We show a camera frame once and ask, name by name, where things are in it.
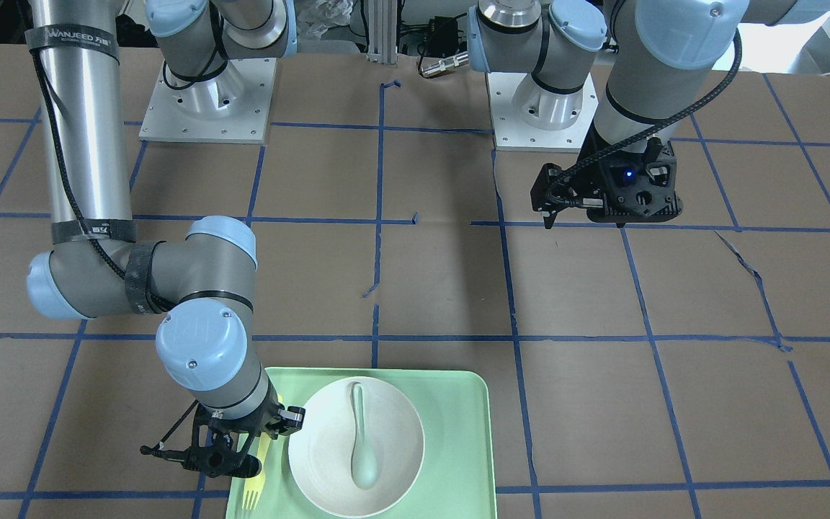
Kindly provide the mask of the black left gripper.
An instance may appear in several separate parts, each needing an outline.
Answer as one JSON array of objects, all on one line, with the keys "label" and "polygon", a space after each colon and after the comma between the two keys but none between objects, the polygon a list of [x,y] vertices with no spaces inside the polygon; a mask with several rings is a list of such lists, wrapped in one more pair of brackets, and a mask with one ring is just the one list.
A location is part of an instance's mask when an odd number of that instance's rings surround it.
[{"label": "black left gripper", "polygon": [[672,144],[659,137],[646,139],[645,150],[616,151],[579,173],[579,194],[599,198],[604,205],[587,209],[596,223],[662,223],[683,211],[675,192],[677,157]]}]

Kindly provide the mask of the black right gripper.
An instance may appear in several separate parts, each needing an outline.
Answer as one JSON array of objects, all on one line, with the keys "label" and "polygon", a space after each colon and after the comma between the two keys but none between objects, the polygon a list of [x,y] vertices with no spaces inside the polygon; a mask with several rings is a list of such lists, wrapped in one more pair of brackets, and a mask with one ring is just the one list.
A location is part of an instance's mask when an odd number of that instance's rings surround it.
[{"label": "black right gripper", "polygon": [[249,452],[251,444],[262,435],[276,440],[293,433],[293,407],[271,404],[239,420],[222,420],[198,404],[192,433],[192,445],[184,450],[184,469],[211,479],[251,479],[262,472],[262,462]]}]

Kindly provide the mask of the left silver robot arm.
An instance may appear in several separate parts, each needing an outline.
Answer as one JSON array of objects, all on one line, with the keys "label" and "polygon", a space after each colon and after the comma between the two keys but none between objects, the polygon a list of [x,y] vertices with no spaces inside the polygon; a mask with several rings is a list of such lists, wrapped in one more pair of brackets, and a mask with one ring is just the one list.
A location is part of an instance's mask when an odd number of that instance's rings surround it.
[{"label": "left silver robot arm", "polygon": [[671,136],[734,80],[738,26],[803,24],[828,11],[830,1],[478,1],[465,39],[474,70],[526,74],[530,98],[519,106],[536,127],[544,103],[576,101],[596,54],[618,43],[579,158],[566,169],[544,164],[530,199],[546,228],[566,209],[621,227],[681,214]]}]

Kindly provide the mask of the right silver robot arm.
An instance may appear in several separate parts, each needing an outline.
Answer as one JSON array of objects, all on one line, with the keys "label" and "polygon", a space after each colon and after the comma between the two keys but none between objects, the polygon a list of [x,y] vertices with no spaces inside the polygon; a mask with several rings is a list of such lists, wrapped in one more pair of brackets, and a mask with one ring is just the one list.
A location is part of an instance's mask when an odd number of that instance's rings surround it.
[{"label": "right silver robot arm", "polygon": [[43,316],[90,321],[162,314],[156,347],[195,403],[191,446],[141,453],[210,477],[262,471],[251,444],[296,433],[251,342],[256,236],[243,221],[207,216],[181,241],[142,241],[125,164],[120,1],[33,1],[25,33],[48,131],[50,236],[34,257],[27,296]]}]

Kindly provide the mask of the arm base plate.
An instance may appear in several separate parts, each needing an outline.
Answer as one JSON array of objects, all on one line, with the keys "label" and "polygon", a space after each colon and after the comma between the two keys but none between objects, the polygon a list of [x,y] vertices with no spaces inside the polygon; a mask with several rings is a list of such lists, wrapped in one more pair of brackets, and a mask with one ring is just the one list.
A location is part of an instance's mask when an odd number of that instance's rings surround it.
[{"label": "arm base plate", "polygon": [[544,91],[528,74],[490,73],[486,78],[497,150],[581,150],[599,104],[592,76],[569,94]]},{"label": "arm base plate", "polygon": [[254,143],[266,140],[277,59],[228,62],[216,78],[178,91],[171,73],[159,72],[143,117],[142,141]]}]

